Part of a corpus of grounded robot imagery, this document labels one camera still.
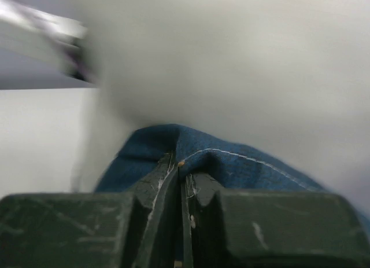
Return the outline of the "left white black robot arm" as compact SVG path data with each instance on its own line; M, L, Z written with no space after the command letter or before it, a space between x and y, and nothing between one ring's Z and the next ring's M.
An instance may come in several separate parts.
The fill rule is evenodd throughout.
M1 0L1 47L58 68L91 83L87 28L79 21L32 8L21 0Z

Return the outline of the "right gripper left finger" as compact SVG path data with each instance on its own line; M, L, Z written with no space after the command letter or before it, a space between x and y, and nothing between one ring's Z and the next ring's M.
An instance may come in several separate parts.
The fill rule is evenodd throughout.
M134 204L127 231L127 267L173 267L177 227L177 168L172 153L129 188Z

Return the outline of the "dark blue embroidered pillowcase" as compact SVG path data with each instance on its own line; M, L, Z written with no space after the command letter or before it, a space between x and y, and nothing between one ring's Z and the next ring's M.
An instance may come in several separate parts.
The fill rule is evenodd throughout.
M177 124L136 130L116 154L95 190L122 192L152 172L164 157L179 177L209 174L226 188L326 192L306 174L248 145Z

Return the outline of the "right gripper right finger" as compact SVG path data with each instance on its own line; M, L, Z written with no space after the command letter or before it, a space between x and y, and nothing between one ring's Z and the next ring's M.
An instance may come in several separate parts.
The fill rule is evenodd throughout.
M181 184L183 267L207 267L202 255L206 251L206 234L201 228L201 212L222 189L219 182L204 172L186 176Z

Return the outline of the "white pillow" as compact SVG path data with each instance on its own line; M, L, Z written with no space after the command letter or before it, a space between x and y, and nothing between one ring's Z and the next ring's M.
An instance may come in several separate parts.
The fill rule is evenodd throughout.
M346 194L369 185L369 0L71 0L98 90L78 188L177 123Z

